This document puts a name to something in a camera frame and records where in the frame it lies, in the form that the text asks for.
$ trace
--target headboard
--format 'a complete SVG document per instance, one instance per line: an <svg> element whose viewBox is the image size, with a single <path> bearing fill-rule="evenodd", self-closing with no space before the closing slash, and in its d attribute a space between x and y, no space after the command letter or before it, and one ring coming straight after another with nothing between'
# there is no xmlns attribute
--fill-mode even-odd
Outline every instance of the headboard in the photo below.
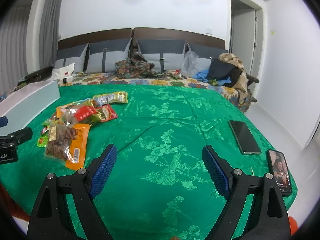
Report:
<svg viewBox="0 0 320 240"><path fill-rule="evenodd" d="M78 36L66 38L58 42L58 50L75 47L78 45L93 43L98 41L115 40L123 38L131 38L132 29L114 29L99 31L94 33L86 33Z"/></svg>
<svg viewBox="0 0 320 240"><path fill-rule="evenodd" d="M134 28L132 38L133 50L137 50L137 40L139 39L183 39L187 40L188 43L195 43L198 45L204 45L208 47L226 49L226 42L222 39L204 34L179 31L173 29Z"/></svg>

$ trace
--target gray pillow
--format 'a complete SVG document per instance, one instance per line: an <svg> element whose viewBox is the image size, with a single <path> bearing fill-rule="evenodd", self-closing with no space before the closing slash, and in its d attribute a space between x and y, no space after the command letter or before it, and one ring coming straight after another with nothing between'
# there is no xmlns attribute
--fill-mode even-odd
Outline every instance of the gray pillow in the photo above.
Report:
<svg viewBox="0 0 320 240"><path fill-rule="evenodd" d="M68 49L58 50L57 60L54 64L54 68L62 68L74 63L74 73L82 72L84 68L84 58L87 52L87 47L88 44L83 44Z"/></svg>
<svg viewBox="0 0 320 240"><path fill-rule="evenodd" d="M130 38L90 43L87 73L114 72L117 61L129 55Z"/></svg>
<svg viewBox="0 0 320 240"><path fill-rule="evenodd" d="M188 44L188 46L191 51L199 55L196 59L196 65L193 67L196 72L209 69L211 57L213 57L212 59L217 60L222 53L228 52L226 49L211 48L197 44Z"/></svg>
<svg viewBox="0 0 320 240"><path fill-rule="evenodd" d="M138 40L139 53L155 64L152 69L162 72L166 69L180 69L183 64L185 40ZM164 69L161 69L160 58L164 58Z"/></svg>

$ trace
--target black smartphone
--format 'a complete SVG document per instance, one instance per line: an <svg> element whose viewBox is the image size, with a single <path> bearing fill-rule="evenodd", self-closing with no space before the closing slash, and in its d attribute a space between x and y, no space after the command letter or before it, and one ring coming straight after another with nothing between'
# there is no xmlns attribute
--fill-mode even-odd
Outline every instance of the black smartphone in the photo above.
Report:
<svg viewBox="0 0 320 240"><path fill-rule="evenodd" d="M261 154L261 150L245 122L230 120L229 125L242 154Z"/></svg>
<svg viewBox="0 0 320 240"><path fill-rule="evenodd" d="M273 174L282 196L292 194L291 180L284 154L275 150L267 151L267 160L270 172Z"/></svg>

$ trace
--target curtain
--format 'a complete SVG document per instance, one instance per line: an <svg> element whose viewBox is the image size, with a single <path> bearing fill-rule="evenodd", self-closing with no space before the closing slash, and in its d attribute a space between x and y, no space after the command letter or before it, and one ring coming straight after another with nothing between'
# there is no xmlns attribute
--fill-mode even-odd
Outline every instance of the curtain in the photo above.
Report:
<svg viewBox="0 0 320 240"><path fill-rule="evenodd" d="M26 35L29 13L30 7L14 7L0 25L0 95L13 90L27 74Z"/></svg>
<svg viewBox="0 0 320 240"><path fill-rule="evenodd" d="M59 17L62 0L45 0L39 34L40 68L55 63L59 41Z"/></svg>

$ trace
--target screw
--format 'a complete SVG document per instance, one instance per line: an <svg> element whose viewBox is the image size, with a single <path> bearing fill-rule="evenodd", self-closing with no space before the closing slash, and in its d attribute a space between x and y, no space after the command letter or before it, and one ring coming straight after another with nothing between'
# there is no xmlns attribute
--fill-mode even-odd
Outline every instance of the screw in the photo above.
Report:
<svg viewBox="0 0 320 240"><path fill-rule="evenodd" d="M52 179L54 177L54 174L52 172L50 172L48 175L47 175L47 179Z"/></svg>
<svg viewBox="0 0 320 240"><path fill-rule="evenodd" d="M234 172L236 175L241 175L241 174L242 174L241 169L234 169L233 172Z"/></svg>
<svg viewBox="0 0 320 240"><path fill-rule="evenodd" d="M81 169L78 170L78 173L79 173L79 174L85 174L86 171L87 171L87 170L86 170L85 168L81 168Z"/></svg>
<svg viewBox="0 0 320 240"><path fill-rule="evenodd" d="M272 175L271 173L267 173L267 174L266 174L266 177L267 177L268 179L272 179L272 178L273 178L273 175Z"/></svg>

